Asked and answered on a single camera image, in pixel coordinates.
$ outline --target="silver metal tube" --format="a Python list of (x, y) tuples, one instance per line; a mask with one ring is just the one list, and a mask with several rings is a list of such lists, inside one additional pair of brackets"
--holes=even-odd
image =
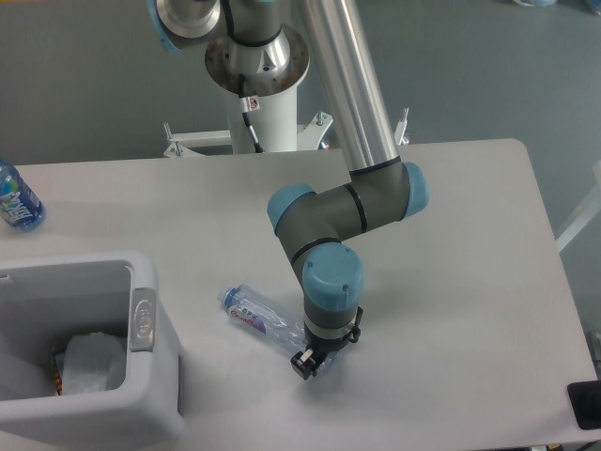
[(178, 36), (202, 38), (210, 33), (221, 15), (218, 0), (157, 0), (162, 23)]
[(302, 11), (349, 171), (397, 158), (355, 0), (303, 0)]

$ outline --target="black object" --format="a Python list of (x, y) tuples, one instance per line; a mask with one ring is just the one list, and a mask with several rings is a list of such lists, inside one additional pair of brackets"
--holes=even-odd
[(570, 383), (567, 393), (578, 426), (584, 430), (601, 429), (601, 381)]
[[(363, 309), (357, 307), (357, 316), (355, 317), (355, 325), (350, 329), (350, 332), (343, 338), (338, 340), (324, 340), (322, 338), (318, 338), (311, 333), (309, 329), (305, 326), (305, 333), (310, 335), (311, 342), (317, 341), (320, 343), (319, 346), (315, 346), (311, 348), (307, 346), (305, 352), (299, 351), (290, 359), (290, 364), (292, 364), (292, 368), (297, 372), (299, 376), (301, 376), (305, 381), (309, 379), (310, 376), (316, 376), (317, 370), (328, 358), (328, 353), (332, 351), (341, 350), (348, 343), (357, 343), (359, 341), (359, 337), (361, 336), (361, 329), (359, 328), (359, 324), (361, 323), (361, 318), (363, 317)], [(310, 351), (311, 354), (302, 360), (302, 357), (305, 355), (307, 351)]]
[(317, 363), (316, 361), (310, 357), (305, 362), (301, 360), (304, 352), (297, 352), (294, 357), (290, 359), (290, 363), (292, 364), (292, 368), (297, 372), (299, 376), (301, 376), (304, 380), (309, 379), (309, 376), (312, 374), (317, 374)]
[(583, 446), (581, 446), (576, 451), (584, 451), (585, 449), (589, 449), (591, 446), (593, 446), (594, 444), (597, 444), (597, 443), (599, 443), (599, 441), (597, 441), (597, 442), (588, 442), (588, 443), (584, 444)]

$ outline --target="metal bracket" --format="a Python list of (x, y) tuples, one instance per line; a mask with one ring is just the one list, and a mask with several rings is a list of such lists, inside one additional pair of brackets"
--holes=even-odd
[(403, 115), (396, 124), (396, 129), (394, 129), (394, 142), (398, 146), (406, 146), (409, 144), (409, 135), (407, 134), (408, 116), (409, 109), (404, 108)]
[(297, 136), (297, 150), (318, 150), (327, 148), (322, 146), (326, 133), (334, 123), (331, 115), (320, 111), (313, 120)]
[(561, 252), (571, 240), (601, 211), (601, 162), (593, 168), (597, 185), (582, 199), (558, 229), (555, 239), (557, 249)]
[[(299, 126), (297, 135), (297, 150), (318, 150), (328, 148), (324, 137), (331, 128), (334, 120), (331, 115), (319, 112), (306, 126)], [(176, 157), (203, 157), (204, 155), (192, 150), (193, 148), (213, 148), (231, 146), (232, 137), (229, 130), (215, 132), (171, 133), (171, 128), (164, 122), (165, 136), (169, 147), (163, 156)]]

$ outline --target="water bottle label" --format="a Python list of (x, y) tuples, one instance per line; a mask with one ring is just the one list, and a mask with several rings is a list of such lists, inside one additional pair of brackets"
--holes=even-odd
[(0, 216), (11, 226), (27, 226), (41, 215), (41, 202), (21, 180), (12, 179), (0, 190)]
[(240, 305), (232, 305), (227, 309), (227, 315), (232, 318), (239, 319), (243, 323), (254, 327), (257, 331), (263, 334), (267, 334), (263, 319), (251, 311), (250, 308), (242, 307)]

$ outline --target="blue water bottle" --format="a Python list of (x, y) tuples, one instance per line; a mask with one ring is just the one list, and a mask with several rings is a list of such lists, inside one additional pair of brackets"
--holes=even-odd
[(0, 216), (17, 230), (31, 230), (44, 219), (44, 206), (12, 164), (0, 158)]

